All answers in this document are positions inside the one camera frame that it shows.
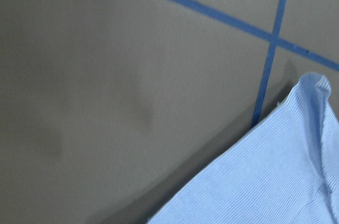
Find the light blue striped shirt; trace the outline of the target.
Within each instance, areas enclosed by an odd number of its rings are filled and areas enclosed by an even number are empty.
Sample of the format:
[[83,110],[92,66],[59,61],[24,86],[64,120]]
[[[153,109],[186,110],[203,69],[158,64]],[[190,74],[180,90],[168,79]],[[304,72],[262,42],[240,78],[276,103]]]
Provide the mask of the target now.
[[326,76],[303,75],[264,120],[150,223],[338,223],[338,119]]

